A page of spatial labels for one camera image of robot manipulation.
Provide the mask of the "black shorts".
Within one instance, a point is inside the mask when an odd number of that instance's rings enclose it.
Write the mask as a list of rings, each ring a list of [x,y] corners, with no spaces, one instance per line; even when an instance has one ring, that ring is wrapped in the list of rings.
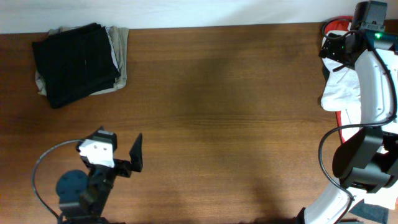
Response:
[[[32,50],[52,108],[110,89],[121,77],[107,28],[97,23],[49,35]]]

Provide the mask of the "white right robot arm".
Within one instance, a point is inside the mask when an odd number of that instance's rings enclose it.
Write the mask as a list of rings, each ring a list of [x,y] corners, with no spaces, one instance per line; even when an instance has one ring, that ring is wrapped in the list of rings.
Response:
[[[354,70],[359,78],[358,132],[333,157],[326,190],[294,223],[340,223],[365,198],[397,185],[397,36],[385,31],[387,3],[357,3],[345,34],[322,35],[319,56],[338,62],[334,71]]]

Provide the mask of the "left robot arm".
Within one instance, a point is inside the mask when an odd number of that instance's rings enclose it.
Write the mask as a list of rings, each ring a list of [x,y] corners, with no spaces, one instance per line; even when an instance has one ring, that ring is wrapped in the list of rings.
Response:
[[[89,173],[71,170],[58,180],[56,193],[61,210],[58,222],[109,223],[102,212],[116,178],[130,178],[132,172],[142,171],[142,140],[139,134],[129,151],[128,161],[114,158],[117,149],[114,133],[99,130],[77,144],[76,150]]]

